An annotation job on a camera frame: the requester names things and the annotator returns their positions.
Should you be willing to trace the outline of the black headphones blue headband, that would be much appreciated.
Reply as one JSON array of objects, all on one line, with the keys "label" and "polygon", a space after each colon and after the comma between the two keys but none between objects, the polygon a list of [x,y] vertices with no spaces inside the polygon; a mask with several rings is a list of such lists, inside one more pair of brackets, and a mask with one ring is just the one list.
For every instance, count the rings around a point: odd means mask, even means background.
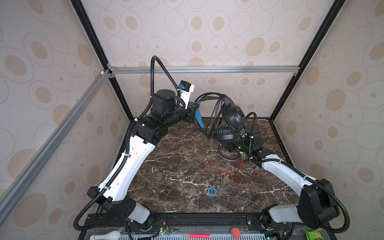
[{"label": "black headphones blue headband", "polygon": [[209,118],[212,123],[209,129],[204,127],[199,110],[196,111],[194,124],[208,139],[213,138],[220,143],[235,141],[246,125],[246,117],[242,109],[225,94],[208,92],[196,98],[195,103],[215,100],[215,106]]}]

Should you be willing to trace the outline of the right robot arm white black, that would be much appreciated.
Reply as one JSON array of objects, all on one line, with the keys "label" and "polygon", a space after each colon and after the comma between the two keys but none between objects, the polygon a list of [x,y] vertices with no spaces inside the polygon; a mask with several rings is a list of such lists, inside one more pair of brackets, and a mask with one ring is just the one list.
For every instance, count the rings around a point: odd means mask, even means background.
[{"label": "right robot arm white black", "polygon": [[329,181],[308,176],[263,148],[255,126],[246,130],[249,116],[238,106],[227,106],[221,114],[227,125],[224,137],[217,139],[221,145],[229,151],[244,153],[251,162],[278,177],[299,196],[297,204],[268,208],[267,215],[273,222],[300,223],[313,230],[322,228],[332,233],[344,233],[349,229],[349,213]]}]

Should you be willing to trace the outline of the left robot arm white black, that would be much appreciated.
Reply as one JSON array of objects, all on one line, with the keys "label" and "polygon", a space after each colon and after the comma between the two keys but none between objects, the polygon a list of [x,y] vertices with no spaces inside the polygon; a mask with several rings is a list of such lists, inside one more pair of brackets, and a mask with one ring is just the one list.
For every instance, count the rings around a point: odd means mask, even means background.
[{"label": "left robot arm white black", "polygon": [[[175,87],[155,91],[155,64],[159,64]],[[73,226],[85,231],[112,218],[133,221],[148,230],[153,225],[153,215],[143,205],[128,196],[128,188],[147,156],[168,133],[169,127],[178,122],[193,123],[199,104],[190,102],[194,86],[186,81],[176,84],[162,61],[152,56],[150,67],[150,101],[139,117],[130,124],[126,134],[126,147],[118,163],[107,178],[97,187],[91,187],[91,201],[76,216]],[[102,206],[108,216],[94,224],[81,226],[80,220],[95,203]]]}]

